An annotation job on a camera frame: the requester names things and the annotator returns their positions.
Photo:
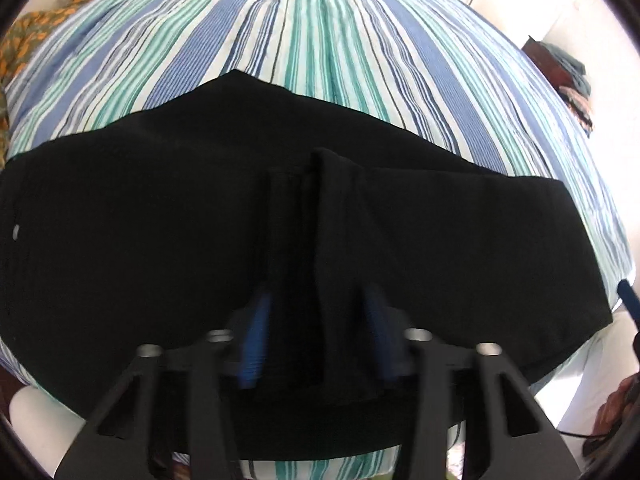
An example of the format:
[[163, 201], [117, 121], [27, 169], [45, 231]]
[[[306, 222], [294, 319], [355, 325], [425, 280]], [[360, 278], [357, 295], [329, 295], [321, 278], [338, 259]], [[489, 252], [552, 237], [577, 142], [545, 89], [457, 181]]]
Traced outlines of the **orange floral green blanket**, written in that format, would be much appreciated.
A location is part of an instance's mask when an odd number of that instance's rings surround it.
[[26, 67], [52, 32], [92, 0], [29, 0], [1, 38], [1, 89]]

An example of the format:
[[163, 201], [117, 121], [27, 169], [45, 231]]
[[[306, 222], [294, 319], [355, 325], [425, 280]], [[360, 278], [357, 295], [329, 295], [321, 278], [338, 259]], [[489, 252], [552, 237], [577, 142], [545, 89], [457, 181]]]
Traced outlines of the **white bed frame footboard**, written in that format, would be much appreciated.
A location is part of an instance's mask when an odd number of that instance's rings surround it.
[[54, 477], [85, 426], [85, 419], [34, 386], [26, 386], [14, 394], [9, 413], [14, 434], [38, 465]]

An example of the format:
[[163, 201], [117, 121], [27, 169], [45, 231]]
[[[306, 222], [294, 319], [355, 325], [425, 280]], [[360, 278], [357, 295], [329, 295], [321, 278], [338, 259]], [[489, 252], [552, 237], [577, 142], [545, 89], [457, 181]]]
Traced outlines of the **striped blue green bedsheet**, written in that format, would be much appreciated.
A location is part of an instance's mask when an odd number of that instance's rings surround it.
[[[382, 120], [497, 174], [562, 182], [612, 315], [631, 255], [584, 130], [533, 62], [459, 0], [93, 0], [6, 88], [2, 171], [16, 155], [235, 71]], [[343, 457], [246, 460], [222, 394], [226, 377], [219, 392], [238, 452], [233, 479], [397, 479], [400, 443]], [[173, 413], [154, 479], [192, 478], [186, 375], [166, 379], [162, 408]]]

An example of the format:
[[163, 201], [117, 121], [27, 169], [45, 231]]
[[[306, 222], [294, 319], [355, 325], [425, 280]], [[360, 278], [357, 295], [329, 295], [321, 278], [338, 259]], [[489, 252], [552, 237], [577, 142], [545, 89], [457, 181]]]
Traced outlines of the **dark brown wooden nightstand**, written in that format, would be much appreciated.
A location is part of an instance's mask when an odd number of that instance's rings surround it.
[[559, 90], [561, 87], [574, 89], [572, 75], [540, 42], [529, 37], [522, 50], [546, 77], [554, 90]]

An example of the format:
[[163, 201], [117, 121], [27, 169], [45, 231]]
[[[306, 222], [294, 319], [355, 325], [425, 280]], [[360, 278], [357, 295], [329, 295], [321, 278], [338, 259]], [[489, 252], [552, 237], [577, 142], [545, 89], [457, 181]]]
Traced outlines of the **black pants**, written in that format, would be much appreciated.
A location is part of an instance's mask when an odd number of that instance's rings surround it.
[[14, 156], [1, 175], [1, 337], [88, 417], [142, 344], [190, 346], [270, 302], [254, 385], [220, 385], [246, 460], [398, 445], [369, 292], [528, 382], [612, 320], [557, 180], [507, 177], [369, 115], [231, 72]]

